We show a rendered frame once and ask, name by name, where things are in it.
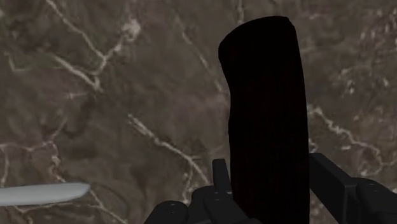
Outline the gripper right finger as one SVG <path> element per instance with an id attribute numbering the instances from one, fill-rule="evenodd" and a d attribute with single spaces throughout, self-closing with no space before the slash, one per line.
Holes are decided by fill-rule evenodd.
<path id="1" fill-rule="evenodd" d="M 322 153 L 309 153 L 309 186 L 339 224 L 397 224 L 397 193 L 351 177 Z"/>

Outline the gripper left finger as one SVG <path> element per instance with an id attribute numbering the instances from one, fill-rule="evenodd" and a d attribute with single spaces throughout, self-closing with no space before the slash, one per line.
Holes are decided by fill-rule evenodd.
<path id="1" fill-rule="evenodd" d="M 261 224 L 248 218 L 232 198 L 225 159 L 212 161 L 213 184 L 196 189 L 191 203 L 164 201 L 150 213 L 144 224 Z"/>

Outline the black rounded long object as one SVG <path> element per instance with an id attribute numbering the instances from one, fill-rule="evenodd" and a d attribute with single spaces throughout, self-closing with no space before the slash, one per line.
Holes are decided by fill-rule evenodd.
<path id="1" fill-rule="evenodd" d="M 298 40 L 286 17 L 235 28 L 218 48 L 230 90 L 233 198 L 263 224 L 309 224 L 305 83 Z"/>

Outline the white flat blade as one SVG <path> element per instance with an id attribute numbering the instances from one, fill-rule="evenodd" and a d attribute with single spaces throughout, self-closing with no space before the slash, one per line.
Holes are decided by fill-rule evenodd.
<path id="1" fill-rule="evenodd" d="M 0 206 L 31 206 L 78 199 L 86 194 L 86 183 L 55 183 L 0 188 Z"/>

